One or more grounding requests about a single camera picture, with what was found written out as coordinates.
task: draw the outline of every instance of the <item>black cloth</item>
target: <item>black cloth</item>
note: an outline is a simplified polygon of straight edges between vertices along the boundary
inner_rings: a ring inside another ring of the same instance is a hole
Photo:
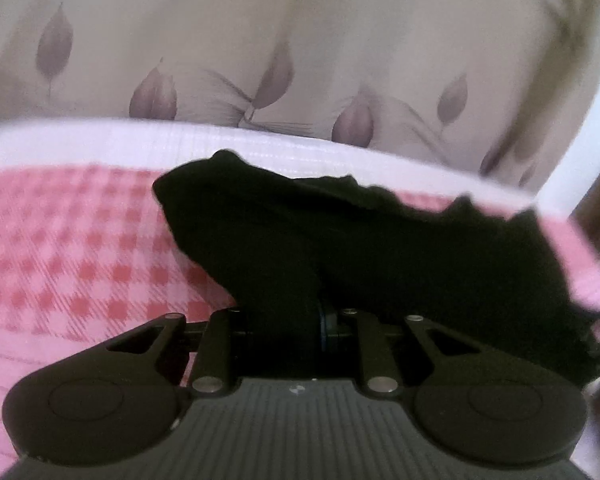
[[[420,314],[578,385],[600,374],[592,315],[571,304],[531,210],[506,221],[459,198],[424,212],[351,176],[289,179],[228,151],[164,174],[154,194],[178,247],[269,352],[319,359],[329,303],[385,323]]]

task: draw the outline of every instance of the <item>black fabric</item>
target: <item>black fabric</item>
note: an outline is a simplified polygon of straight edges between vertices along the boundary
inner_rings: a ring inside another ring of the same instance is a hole
[[[289,179],[227,151],[161,176],[154,193],[178,247],[248,313],[263,351],[309,369],[328,302],[386,323],[421,314],[578,385],[600,373],[592,316],[570,303],[532,211],[488,218],[459,198],[423,212],[350,176]]]

